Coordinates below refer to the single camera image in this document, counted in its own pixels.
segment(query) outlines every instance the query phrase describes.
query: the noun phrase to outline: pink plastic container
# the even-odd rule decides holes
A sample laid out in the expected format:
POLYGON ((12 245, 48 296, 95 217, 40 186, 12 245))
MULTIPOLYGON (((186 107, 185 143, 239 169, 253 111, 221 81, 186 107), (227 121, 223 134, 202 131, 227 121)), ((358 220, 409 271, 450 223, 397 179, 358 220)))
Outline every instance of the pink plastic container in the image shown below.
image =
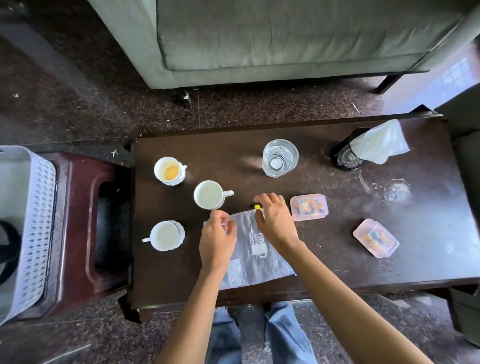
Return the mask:
POLYGON ((400 243, 380 222, 368 218, 353 232, 353 236, 377 258, 388 258, 400 243))
POLYGON ((314 220, 328 215, 327 199, 322 194, 304 194, 290 199, 295 221, 314 220))

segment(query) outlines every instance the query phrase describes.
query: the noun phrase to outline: jeans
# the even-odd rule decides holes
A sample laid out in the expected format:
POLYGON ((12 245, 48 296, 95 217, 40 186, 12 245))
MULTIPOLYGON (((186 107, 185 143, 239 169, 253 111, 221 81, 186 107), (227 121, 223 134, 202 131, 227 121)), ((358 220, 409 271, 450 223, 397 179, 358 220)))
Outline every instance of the jeans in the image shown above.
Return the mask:
MULTIPOLYGON (((289 302, 273 303, 266 318, 265 341, 270 343, 274 364, 317 363, 289 302)), ((226 308, 215 310, 205 363, 241 364, 240 332, 226 308)))

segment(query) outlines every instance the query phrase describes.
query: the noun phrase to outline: glass of water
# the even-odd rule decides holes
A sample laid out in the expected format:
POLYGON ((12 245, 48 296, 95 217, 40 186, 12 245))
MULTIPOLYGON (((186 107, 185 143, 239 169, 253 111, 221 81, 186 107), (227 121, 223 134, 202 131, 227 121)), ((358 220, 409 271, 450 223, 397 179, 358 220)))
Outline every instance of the glass of water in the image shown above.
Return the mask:
POLYGON ((295 168, 299 161, 299 151, 288 140, 275 139, 265 146, 262 169, 269 177, 283 176, 295 168))

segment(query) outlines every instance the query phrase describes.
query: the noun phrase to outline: dark wooden table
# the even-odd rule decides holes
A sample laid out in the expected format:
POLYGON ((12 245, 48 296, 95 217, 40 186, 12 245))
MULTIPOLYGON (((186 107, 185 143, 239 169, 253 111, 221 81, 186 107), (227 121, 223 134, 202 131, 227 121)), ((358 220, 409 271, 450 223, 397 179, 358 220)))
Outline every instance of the dark wooden table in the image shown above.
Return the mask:
MULTIPOLYGON (((133 271, 128 301, 133 308, 155 308, 187 300, 201 262, 198 252, 209 211, 193 201, 203 180, 214 180, 235 195, 222 209, 230 214, 250 209, 262 192, 294 195, 321 193, 328 201, 324 219, 297 222, 307 246, 358 293, 431 288, 477 282, 480 242, 476 223, 450 144, 445 120, 419 112, 302 124, 275 124, 176 133, 136 140, 135 201, 132 230, 133 271), (352 130, 400 120, 410 152, 384 165, 368 164, 342 172, 330 164, 330 148, 352 130), (259 166, 271 140, 293 142, 297 167, 277 179, 259 166), (188 166, 185 181, 169 187, 153 174, 164 156, 188 166), (400 241, 392 257, 373 257, 353 236, 365 218, 380 221, 400 241), (142 238, 163 220, 185 228, 183 244, 156 251, 142 238)), ((299 277, 221 291, 217 304, 233 305, 307 298, 299 277)))

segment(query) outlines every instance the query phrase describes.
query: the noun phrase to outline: person's left hand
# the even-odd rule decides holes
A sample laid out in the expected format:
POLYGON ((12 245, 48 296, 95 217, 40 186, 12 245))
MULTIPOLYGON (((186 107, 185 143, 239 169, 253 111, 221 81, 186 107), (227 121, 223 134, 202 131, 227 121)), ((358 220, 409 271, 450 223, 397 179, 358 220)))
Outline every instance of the person's left hand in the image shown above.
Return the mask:
POLYGON ((212 210, 200 238, 199 249, 203 269, 223 277, 227 272, 236 242, 237 223, 229 221, 225 211, 212 210))

